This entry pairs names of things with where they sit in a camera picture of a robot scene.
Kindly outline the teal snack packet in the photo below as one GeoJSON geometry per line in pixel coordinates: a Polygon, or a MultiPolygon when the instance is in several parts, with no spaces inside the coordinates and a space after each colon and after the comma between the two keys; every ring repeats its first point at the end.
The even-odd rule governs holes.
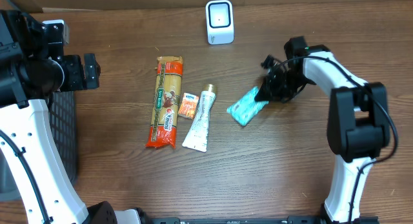
{"type": "Polygon", "coordinates": [[[227,108],[230,114],[241,126],[246,126],[256,114],[261,111],[268,101],[255,101],[258,87],[253,87],[240,100],[227,108]]]}

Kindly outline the orange tissue pack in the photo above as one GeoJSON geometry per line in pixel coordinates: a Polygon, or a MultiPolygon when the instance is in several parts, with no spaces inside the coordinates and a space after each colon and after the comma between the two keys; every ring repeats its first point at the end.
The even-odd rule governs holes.
{"type": "Polygon", "coordinates": [[[181,105],[178,115],[187,119],[194,119],[199,97],[193,94],[184,93],[181,99],[181,105]]]}

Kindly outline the white tube gold cap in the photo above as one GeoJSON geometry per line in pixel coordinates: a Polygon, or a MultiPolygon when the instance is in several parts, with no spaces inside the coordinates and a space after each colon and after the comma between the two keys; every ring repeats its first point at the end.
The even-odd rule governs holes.
{"type": "Polygon", "coordinates": [[[217,87],[206,84],[199,98],[196,116],[182,146],[200,152],[207,151],[210,109],[216,99],[217,87]]]}

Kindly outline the spaghetti packet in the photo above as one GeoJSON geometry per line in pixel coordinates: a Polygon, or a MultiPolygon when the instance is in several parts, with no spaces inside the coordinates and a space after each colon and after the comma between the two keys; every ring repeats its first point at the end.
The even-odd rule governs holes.
{"type": "Polygon", "coordinates": [[[176,147],[177,117],[181,99],[183,58],[157,58],[156,87],[147,147],[176,147]]]}

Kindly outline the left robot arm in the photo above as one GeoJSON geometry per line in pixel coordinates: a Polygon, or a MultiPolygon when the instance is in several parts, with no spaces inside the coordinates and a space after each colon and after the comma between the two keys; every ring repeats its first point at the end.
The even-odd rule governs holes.
{"type": "Polygon", "coordinates": [[[65,55],[67,43],[61,19],[1,11],[1,151],[28,222],[140,224],[136,209],[86,206],[68,178],[50,128],[52,96],[98,88],[101,69],[93,54],[65,55]]]}

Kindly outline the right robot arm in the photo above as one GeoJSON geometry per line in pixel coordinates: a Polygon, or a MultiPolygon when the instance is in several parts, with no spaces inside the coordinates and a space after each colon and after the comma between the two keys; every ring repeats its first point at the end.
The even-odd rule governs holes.
{"type": "Polygon", "coordinates": [[[302,36],[289,39],[284,51],[285,61],[267,56],[261,63],[268,74],[255,100],[286,103],[306,85],[317,85],[328,96],[327,141],[336,159],[319,223],[377,223],[361,218],[359,204],[394,129],[385,86],[355,76],[325,45],[308,46],[302,36]]]}

